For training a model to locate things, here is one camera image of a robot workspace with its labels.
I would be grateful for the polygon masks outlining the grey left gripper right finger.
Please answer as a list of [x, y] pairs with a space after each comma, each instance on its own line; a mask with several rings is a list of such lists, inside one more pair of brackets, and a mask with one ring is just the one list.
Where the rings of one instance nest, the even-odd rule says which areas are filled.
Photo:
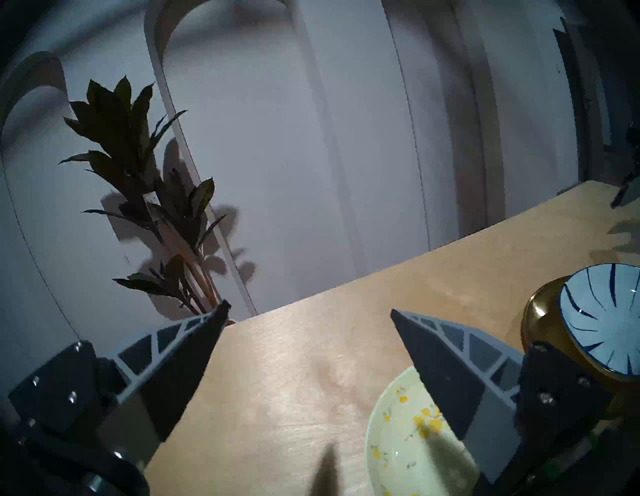
[[612, 392], [560, 349], [522, 354], [477, 328], [392, 309], [427, 392], [473, 457], [479, 483], [550, 483], [584, 455]]

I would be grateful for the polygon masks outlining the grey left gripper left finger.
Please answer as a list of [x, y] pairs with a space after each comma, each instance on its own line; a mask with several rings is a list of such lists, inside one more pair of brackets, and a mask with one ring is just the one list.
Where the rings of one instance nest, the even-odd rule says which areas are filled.
[[223, 300], [106, 356], [87, 340], [73, 342], [27, 374], [9, 402], [21, 421], [47, 434], [145, 468], [199, 387], [230, 310]]

